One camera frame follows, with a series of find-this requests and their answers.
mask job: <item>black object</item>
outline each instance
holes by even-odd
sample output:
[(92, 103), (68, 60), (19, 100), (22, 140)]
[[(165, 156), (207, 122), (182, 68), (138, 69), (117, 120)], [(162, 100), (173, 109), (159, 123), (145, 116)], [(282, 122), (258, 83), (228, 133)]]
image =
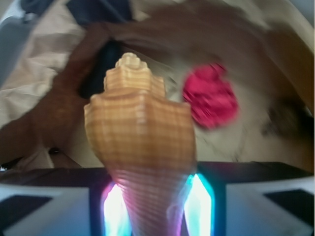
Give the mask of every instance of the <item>black object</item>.
[(115, 63), (123, 52), (118, 42), (108, 42), (99, 52), (91, 73), (84, 79), (80, 86), (79, 94), (82, 98), (89, 99), (93, 94), (104, 91), (104, 77), (106, 71), (115, 67)]
[(66, 6), (81, 26), (103, 21), (124, 23), (132, 19), (128, 0), (70, 0)]
[(41, 16), (54, 0), (21, 0), (20, 5), (26, 14), (34, 13)]
[[(81, 26), (95, 22), (124, 23), (132, 20), (128, 0), (70, 0), (66, 6)], [(119, 43), (114, 41), (101, 49), (96, 65), (79, 89), (82, 98), (89, 99), (93, 94), (104, 91), (105, 73), (115, 67), (122, 54)]]
[(298, 189), (267, 193), (264, 196), (314, 227), (314, 195)]
[(10, 170), (12, 169), (20, 160), (22, 159), (22, 157), (20, 158), (16, 158), (13, 161), (10, 162), (6, 162), (2, 165), (0, 165), (2, 168), (4, 168), (5, 170)]
[(60, 152), (60, 149), (57, 147), (52, 147), (51, 149), (49, 149), (48, 154), (50, 155), (56, 155)]
[(0, 202), (0, 231), (40, 208), (52, 198), (14, 195)]

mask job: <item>black panel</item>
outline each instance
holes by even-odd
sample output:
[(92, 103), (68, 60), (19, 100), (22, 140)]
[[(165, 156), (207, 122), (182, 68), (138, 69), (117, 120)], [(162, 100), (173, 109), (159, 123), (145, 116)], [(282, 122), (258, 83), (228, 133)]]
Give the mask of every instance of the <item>black panel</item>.
[(312, 176), (311, 173), (280, 162), (199, 162), (201, 172), (224, 183), (273, 181)]
[(264, 196), (314, 227), (314, 195), (298, 189), (267, 193)]
[(14, 225), (52, 198), (14, 195), (0, 202), (0, 231)]

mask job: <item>fabric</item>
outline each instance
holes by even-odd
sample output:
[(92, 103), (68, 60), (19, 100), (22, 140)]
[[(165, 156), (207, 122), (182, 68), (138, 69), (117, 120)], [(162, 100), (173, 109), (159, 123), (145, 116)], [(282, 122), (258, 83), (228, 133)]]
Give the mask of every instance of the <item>fabric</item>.
[(40, 17), (54, 0), (21, 0), (21, 8), (26, 13), (34, 13)]
[(0, 24), (7, 18), (14, 16), (15, 18), (23, 18), (25, 15), (25, 11), (21, 8), (21, 1), (20, 0), (13, 0), (10, 1), (9, 7), (3, 12), (2, 9), (1, 13), (2, 16), (0, 17)]
[(109, 35), (101, 24), (88, 28), (47, 94), (31, 111), (0, 130), (0, 164), (32, 156), (43, 148), (63, 150), (67, 146), (83, 119), (83, 106), (88, 103), (79, 96), (79, 87), (108, 41)]
[[(81, 26), (103, 21), (124, 23), (132, 19), (128, 0), (70, 0), (66, 6)], [(102, 48), (93, 71), (80, 87), (82, 98), (90, 98), (95, 93), (103, 92), (105, 73), (115, 66), (122, 54), (121, 46), (115, 42), (109, 42)]]
[(8, 17), (0, 25), (0, 87), (13, 70), (30, 32), (53, 0), (21, 0), (24, 17)]
[(66, 6), (81, 26), (103, 21), (122, 23), (132, 19), (128, 0), (70, 0)]
[(169, 5), (176, 5), (185, 0), (131, 0), (131, 10), (133, 18), (137, 21), (142, 21), (151, 16), (152, 12), (159, 8), (163, 8)]
[(221, 80), (224, 72), (222, 65), (203, 65), (194, 69), (185, 82), (183, 97), (191, 105), (191, 115), (207, 128), (229, 123), (238, 111), (230, 83)]
[(0, 87), (14, 69), (34, 24), (9, 17), (0, 25)]

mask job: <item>seashell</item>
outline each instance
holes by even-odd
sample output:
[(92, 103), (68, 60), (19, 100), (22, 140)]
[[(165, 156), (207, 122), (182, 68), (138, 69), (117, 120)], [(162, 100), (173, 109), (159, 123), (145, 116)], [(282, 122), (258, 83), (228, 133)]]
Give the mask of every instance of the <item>seashell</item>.
[(105, 92), (85, 106), (90, 146), (121, 188), (133, 235), (180, 235), (196, 169), (190, 105), (165, 98), (163, 78), (126, 53)]

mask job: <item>blue light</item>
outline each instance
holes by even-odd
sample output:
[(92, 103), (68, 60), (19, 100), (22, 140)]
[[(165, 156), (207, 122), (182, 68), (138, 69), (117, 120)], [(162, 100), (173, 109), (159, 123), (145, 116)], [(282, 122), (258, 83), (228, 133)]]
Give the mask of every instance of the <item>blue light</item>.
[[(187, 230), (191, 236), (213, 235), (214, 192), (202, 175), (190, 176), (192, 184), (184, 205)], [(120, 188), (115, 184), (103, 205), (106, 236), (131, 236), (131, 224)]]
[(189, 235), (213, 235), (213, 191), (202, 175), (196, 174), (184, 205), (184, 214)]

